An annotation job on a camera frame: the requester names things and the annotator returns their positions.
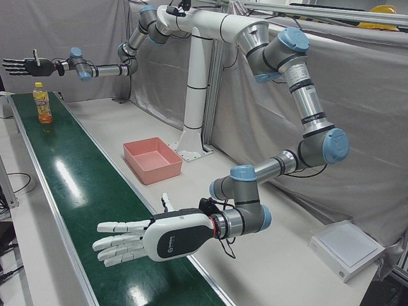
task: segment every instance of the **pink container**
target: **pink container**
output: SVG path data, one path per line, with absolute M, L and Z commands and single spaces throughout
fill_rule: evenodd
M 176 177 L 183 160 L 160 138 L 149 138 L 123 144 L 125 160 L 143 184 Z

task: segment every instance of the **green conveyor belt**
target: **green conveyor belt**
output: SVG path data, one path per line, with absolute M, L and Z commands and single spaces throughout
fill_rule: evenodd
M 186 258 L 156 263 L 145 257 L 105 268 L 92 250 L 106 236 L 97 224 L 151 214 L 54 93 L 51 124 L 38 122 L 31 94 L 12 100 L 100 306 L 224 305 Z

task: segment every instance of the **white box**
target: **white box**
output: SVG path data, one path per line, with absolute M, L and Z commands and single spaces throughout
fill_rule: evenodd
M 0 91 L 0 118 L 8 118 L 13 115 L 11 106 L 7 101 L 7 96 L 9 96 L 10 94 L 12 93 L 7 91 Z
M 343 282 L 374 262 L 384 247 L 350 222 L 338 222 L 314 235 L 309 247 Z

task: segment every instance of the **white table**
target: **white table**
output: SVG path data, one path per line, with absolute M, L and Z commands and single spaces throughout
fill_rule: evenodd
M 208 198 L 211 181 L 235 165 L 224 154 L 183 163 L 182 173 L 149 186 L 143 185 L 124 161 L 122 144 L 151 137 L 166 143 L 181 132 L 147 115 L 131 103 L 111 99 L 69 103 L 84 128 L 102 146 L 123 174 L 158 212 L 161 195 L 169 194 L 175 209 L 198 207 Z M 1 146 L 8 171 L 34 174 L 29 156 L 15 126 L 0 122 Z M 313 231 L 323 225 L 271 185 L 259 187 L 262 204 L 273 215 L 272 225 L 257 234 L 238 237 L 233 245 L 237 259 L 225 255 L 217 240 L 210 240 L 195 257 L 237 305 L 359 305 L 377 269 L 373 264 L 351 279 L 341 280 L 307 247 Z M 35 305 L 85 305 L 84 295 L 69 267 L 61 238 L 41 188 L 20 195 L 12 211 L 27 279 Z

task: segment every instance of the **plastic bottle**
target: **plastic bottle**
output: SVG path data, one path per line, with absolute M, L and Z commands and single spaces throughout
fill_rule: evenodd
M 41 123 L 51 123 L 53 121 L 50 109 L 50 100 L 48 98 L 48 92 L 44 90 L 41 82 L 35 83 L 33 90 L 33 97 L 37 105 L 38 120 Z

